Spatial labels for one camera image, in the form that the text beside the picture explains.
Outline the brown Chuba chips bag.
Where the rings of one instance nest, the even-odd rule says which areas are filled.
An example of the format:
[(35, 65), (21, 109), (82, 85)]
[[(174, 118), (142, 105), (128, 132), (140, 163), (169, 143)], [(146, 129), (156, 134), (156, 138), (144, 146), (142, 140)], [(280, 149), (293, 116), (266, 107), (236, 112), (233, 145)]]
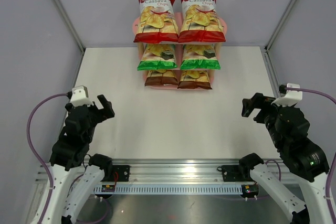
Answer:
[(211, 90), (211, 84), (207, 71), (183, 70), (178, 89), (205, 89)]
[(178, 79), (173, 70), (165, 70), (165, 69), (158, 69), (158, 70), (149, 70), (146, 80), (145, 86), (166, 86), (178, 85)]

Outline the green Chuba chips bag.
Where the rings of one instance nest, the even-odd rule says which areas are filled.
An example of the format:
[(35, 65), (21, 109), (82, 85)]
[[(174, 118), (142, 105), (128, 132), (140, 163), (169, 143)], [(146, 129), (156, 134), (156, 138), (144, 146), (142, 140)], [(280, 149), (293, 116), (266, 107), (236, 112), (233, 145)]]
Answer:
[(146, 44), (137, 71), (177, 68), (175, 45)]
[(221, 66), (213, 44), (183, 46), (182, 62), (180, 65), (181, 70), (219, 70), (220, 68)]

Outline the red Chuba chips bag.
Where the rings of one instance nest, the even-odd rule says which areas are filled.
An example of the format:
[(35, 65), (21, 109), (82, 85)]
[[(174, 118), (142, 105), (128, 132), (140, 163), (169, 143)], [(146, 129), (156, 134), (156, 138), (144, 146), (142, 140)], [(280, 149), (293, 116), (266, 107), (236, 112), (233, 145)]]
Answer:
[(134, 42), (147, 44), (177, 43), (179, 29), (173, 4), (175, 0), (138, 0), (140, 18)]
[(224, 29), (216, 11), (217, 0), (181, 0), (183, 23), (178, 41), (182, 44), (225, 42)]

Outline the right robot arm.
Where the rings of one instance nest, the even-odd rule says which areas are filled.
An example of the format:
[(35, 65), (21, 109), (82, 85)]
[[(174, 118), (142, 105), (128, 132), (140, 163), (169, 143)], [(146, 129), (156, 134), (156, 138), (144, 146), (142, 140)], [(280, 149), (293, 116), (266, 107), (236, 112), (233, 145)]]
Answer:
[(288, 88), (279, 98), (255, 93), (243, 99), (242, 116), (259, 113), (254, 121), (264, 124), (285, 166), (294, 175), (304, 200), (299, 200), (273, 177), (255, 153), (239, 160), (238, 173), (244, 180), (258, 183), (286, 214), (290, 223), (335, 223), (335, 203), (331, 195), (329, 166), (324, 151), (308, 138), (310, 123), (295, 105), (302, 90)]

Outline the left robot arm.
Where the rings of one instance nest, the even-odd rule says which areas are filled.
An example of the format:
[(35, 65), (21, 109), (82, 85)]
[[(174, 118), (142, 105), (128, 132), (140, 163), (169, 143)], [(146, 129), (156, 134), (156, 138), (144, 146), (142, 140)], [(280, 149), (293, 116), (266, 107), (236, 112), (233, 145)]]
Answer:
[(89, 151), (96, 126), (115, 116), (112, 103), (104, 95), (97, 98), (97, 108), (86, 94), (73, 91), (67, 95), (68, 112), (57, 142), (52, 147), (50, 166), (41, 162), (48, 183), (32, 223), (76, 223), (78, 215), (95, 185), (113, 176), (112, 159), (95, 154), (81, 180), (71, 189), (72, 182)]

